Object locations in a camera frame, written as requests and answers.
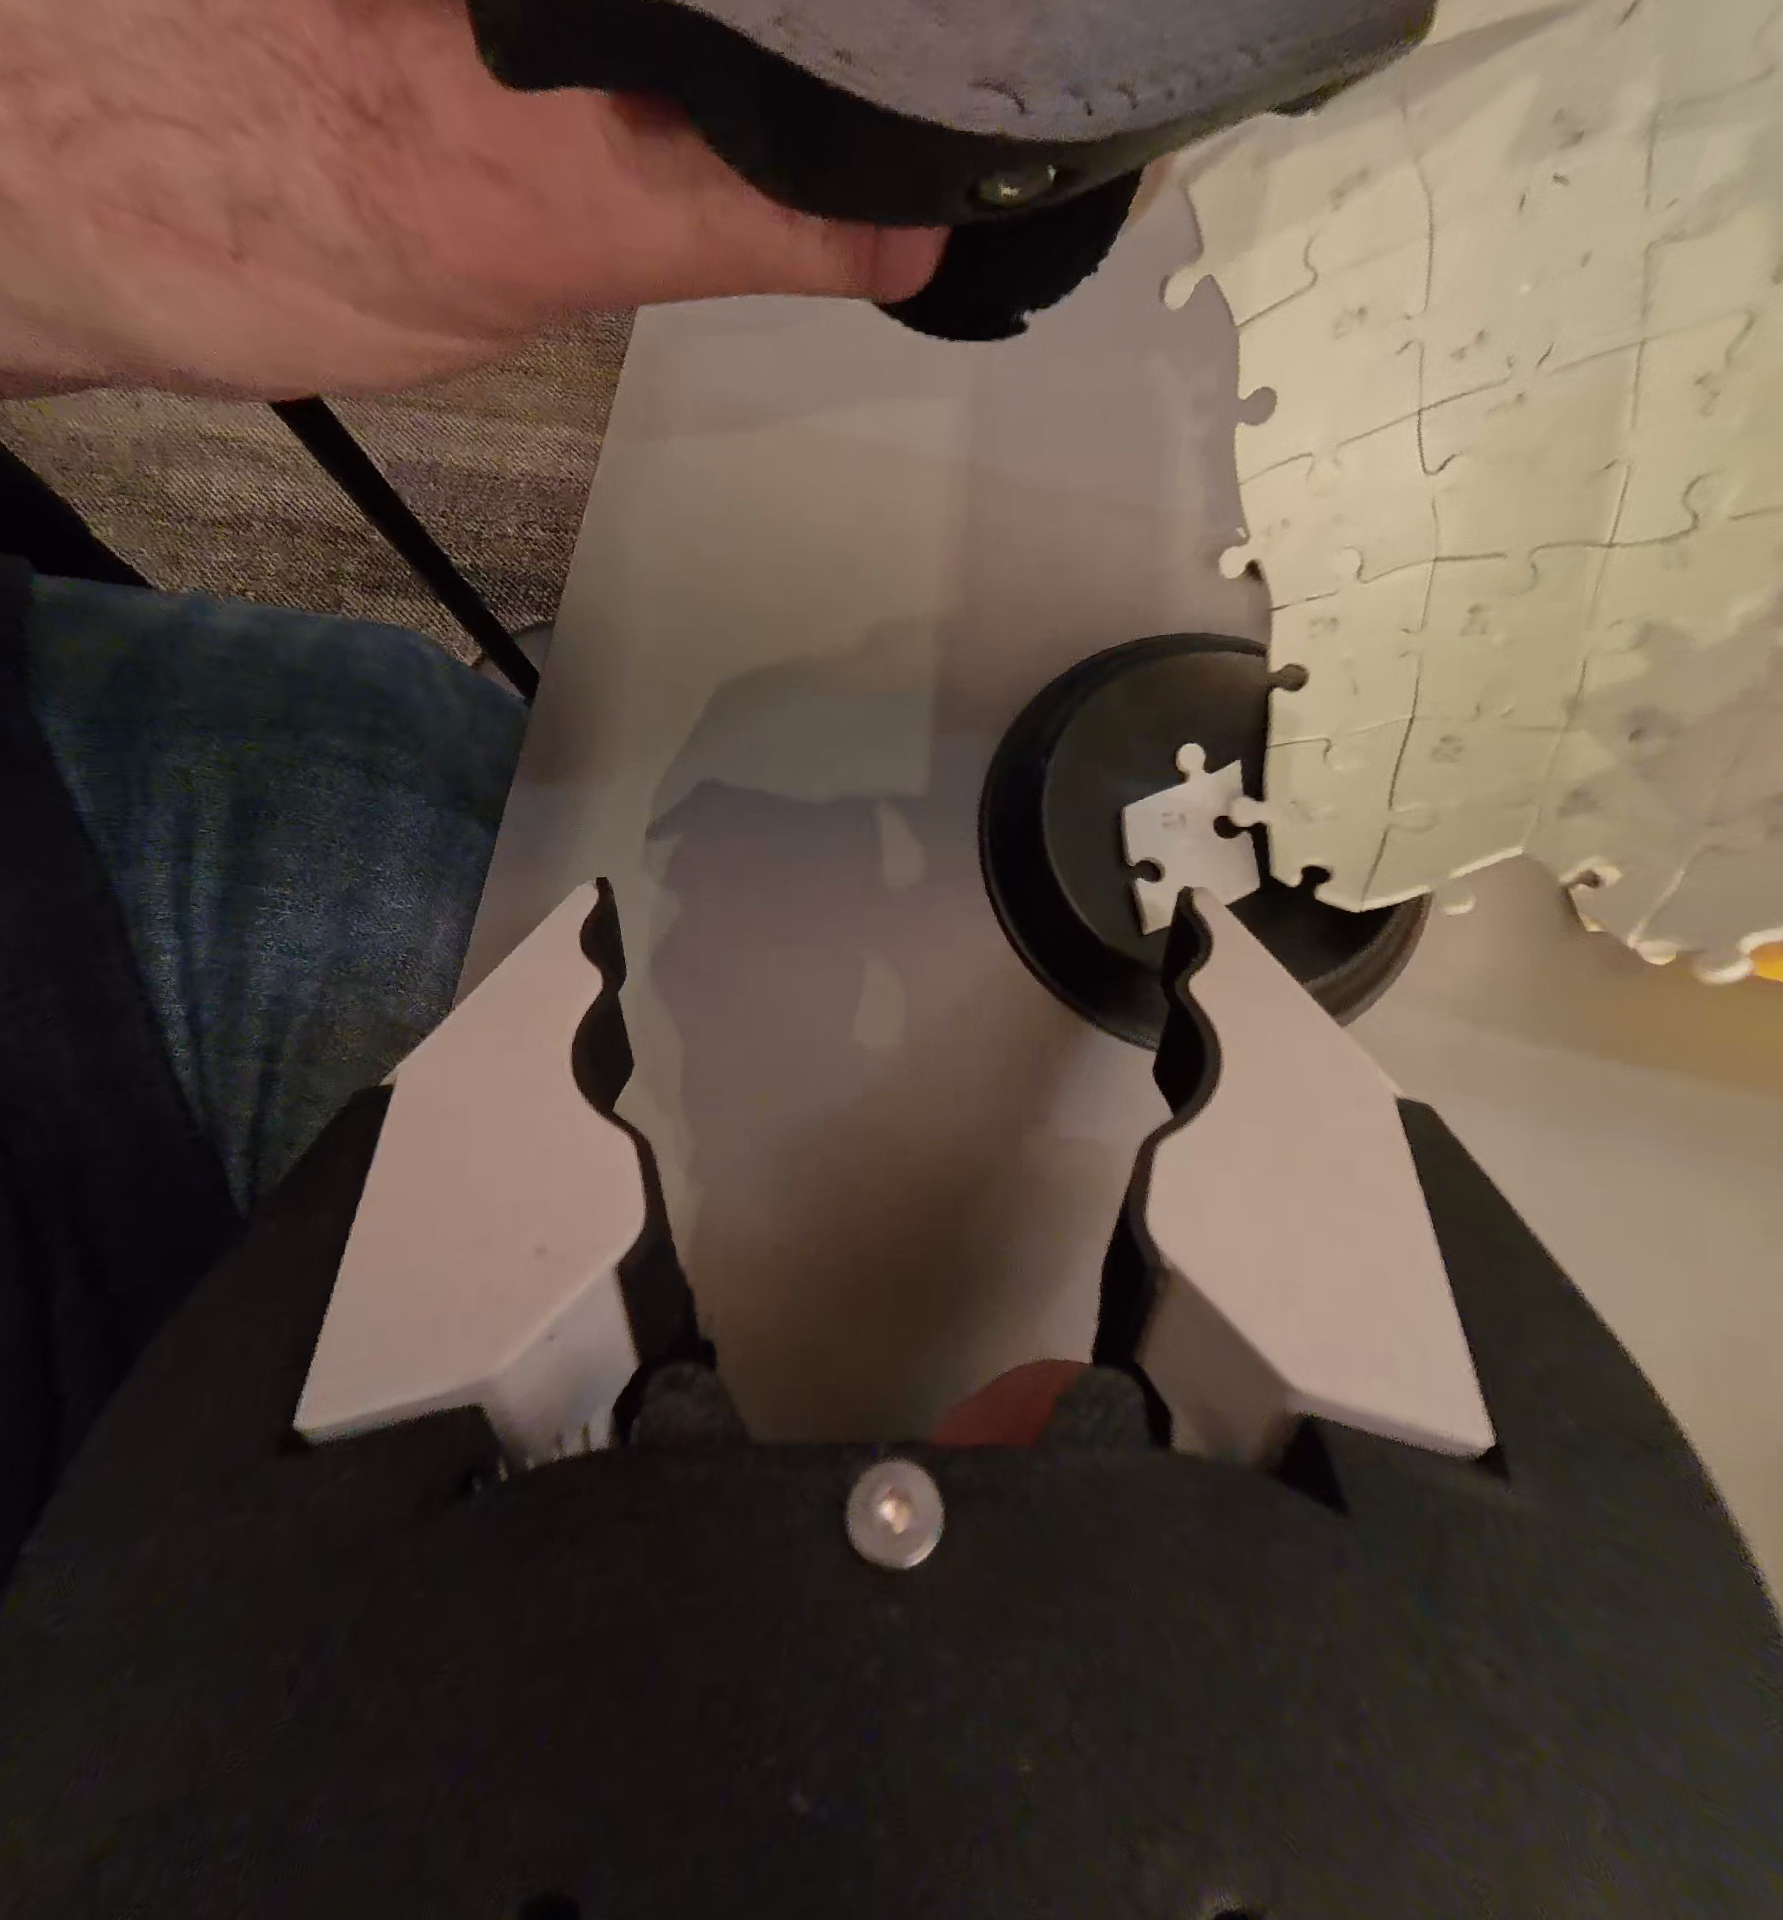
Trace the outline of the black metal table leg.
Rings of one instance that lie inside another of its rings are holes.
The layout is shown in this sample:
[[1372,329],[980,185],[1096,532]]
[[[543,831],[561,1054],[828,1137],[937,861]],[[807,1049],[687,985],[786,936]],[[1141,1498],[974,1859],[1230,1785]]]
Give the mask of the black metal table leg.
[[542,688],[542,668],[377,468],[367,448],[354,439],[337,412],[322,396],[269,401],[269,412],[400,561],[420,577],[457,628],[472,637],[481,661],[490,664],[523,703],[531,703]]

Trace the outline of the white curved puzzle piece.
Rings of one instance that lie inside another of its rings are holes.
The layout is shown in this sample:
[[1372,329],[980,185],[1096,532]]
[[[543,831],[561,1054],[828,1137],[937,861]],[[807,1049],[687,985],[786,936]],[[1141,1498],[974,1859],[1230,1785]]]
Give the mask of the white curved puzzle piece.
[[1124,861],[1143,936],[1167,933],[1187,894],[1234,904],[1263,885],[1256,829],[1261,802],[1247,796],[1239,760],[1209,765],[1202,744],[1173,756],[1176,781],[1120,811]]

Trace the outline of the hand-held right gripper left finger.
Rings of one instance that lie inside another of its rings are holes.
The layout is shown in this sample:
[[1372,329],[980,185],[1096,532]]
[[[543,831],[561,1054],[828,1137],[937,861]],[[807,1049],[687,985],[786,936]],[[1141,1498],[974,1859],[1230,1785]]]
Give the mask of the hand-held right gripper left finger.
[[346,1441],[478,1410],[506,1454],[628,1435],[706,1366],[633,1073],[604,880],[575,889],[395,1073],[297,1403]]

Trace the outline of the person's leg in jeans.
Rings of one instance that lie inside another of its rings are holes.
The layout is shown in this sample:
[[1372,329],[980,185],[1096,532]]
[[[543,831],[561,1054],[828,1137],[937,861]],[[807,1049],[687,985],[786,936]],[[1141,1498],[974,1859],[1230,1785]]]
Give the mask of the person's leg in jeans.
[[38,579],[31,687],[250,1210],[448,1019],[522,698],[390,624]]

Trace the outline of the partly built puzzle ball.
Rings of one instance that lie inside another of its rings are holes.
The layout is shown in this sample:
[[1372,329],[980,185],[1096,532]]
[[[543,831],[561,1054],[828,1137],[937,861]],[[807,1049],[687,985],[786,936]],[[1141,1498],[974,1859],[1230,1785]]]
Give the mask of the partly built puzzle ball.
[[1527,857],[1732,980],[1783,943],[1783,3],[1440,6],[1176,182],[1237,332],[1263,829],[1345,910]]

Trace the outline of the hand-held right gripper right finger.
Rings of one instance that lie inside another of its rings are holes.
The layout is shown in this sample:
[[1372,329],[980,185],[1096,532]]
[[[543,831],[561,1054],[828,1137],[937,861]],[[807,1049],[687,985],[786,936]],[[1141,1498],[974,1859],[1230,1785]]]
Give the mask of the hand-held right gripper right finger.
[[1162,1446],[1275,1466],[1300,1423],[1447,1457],[1496,1442],[1399,1097],[1206,892],[1164,956],[1153,1080],[1092,1360]]

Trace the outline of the person's dark shirt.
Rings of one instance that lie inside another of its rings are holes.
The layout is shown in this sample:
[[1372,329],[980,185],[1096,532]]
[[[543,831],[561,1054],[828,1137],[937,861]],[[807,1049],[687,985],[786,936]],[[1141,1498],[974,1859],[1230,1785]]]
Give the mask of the person's dark shirt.
[[0,560],[0,1603],[61,1476],[240,1231],[38,727]]

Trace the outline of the black round ball stand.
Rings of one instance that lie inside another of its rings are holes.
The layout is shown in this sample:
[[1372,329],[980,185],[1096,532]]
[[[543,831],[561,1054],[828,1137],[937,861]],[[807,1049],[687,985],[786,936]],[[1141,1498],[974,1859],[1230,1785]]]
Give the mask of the black round ball stand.
[[[1005,729],[978,802],[978,861],[1022,962],[1102,1033],[1157,1049],[1173,886],[1159,850],[1127,850],[1124,816],[1153,822],[1173,791],[1263,793],[1273,674],[1263,640],[1157,636],[1079,661]],[[1426,896],[1381,910],[1318,899],[1318,873],[1271,873],[1263,825],[1202,807],[1234,914],[1337,1021],[1407,970]]]

